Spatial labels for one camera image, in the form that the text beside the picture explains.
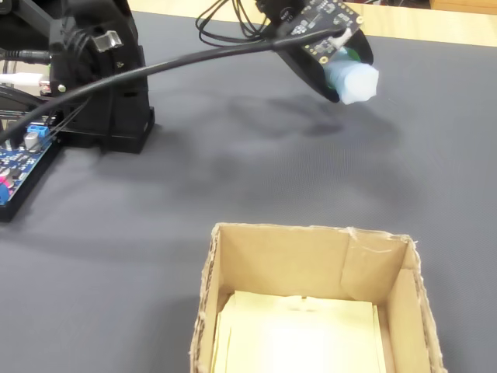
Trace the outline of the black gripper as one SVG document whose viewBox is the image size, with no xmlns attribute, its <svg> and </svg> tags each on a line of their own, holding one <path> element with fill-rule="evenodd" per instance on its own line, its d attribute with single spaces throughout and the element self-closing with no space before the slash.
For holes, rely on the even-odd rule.
<svg viewBox="0 0 497 373">
<path fill-rule="evenodd" d="M 263 41 L 272 42 L 279 39 L 289 39 L 293 44 L 298 44 L 299 41 L 297 40 L 297 37 L 291 34 L 294 28 L 295 25 L 292 25 L 291 23 L 281 23 L 279 25 L 270 23 L 263 30 Z M 354 61 L 369 65 L 374 63 L 373 51 L 362 30 L 357 30 L 345 43 L 344 48 L 349 57 Z M 328 86 L 322 65 L 301 47 L 277 51 L 277 54 L 292 72 L 310 88 L 316 91 L 316 93 L 332 103 L 337 103 L 339 101 L 338 93 Z"/>
</svg>

